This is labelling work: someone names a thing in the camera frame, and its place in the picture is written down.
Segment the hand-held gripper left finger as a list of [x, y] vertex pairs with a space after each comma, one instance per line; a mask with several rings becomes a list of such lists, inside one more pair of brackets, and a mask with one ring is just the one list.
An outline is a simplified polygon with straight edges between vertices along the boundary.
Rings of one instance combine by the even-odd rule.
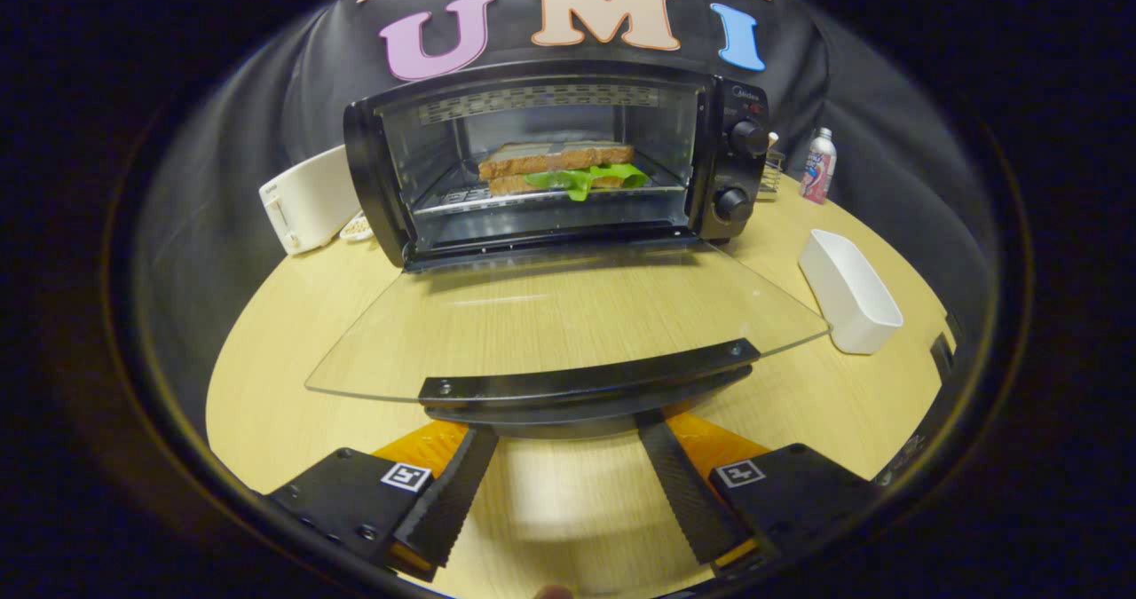
[[431, 422], [385, 456], [339, 448], [266, 498], [374, 567], [433, 581], [449, 563], [496, 446], [491, 430]]

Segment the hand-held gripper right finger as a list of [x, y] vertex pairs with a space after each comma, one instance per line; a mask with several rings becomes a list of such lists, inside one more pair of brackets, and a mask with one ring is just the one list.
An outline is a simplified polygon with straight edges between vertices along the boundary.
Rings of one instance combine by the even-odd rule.
[[804, 443], [776, 450], [694, 414], [641, 414], [640, 441], [690, 550], [715, 575], [797, 557], [882, 496]]

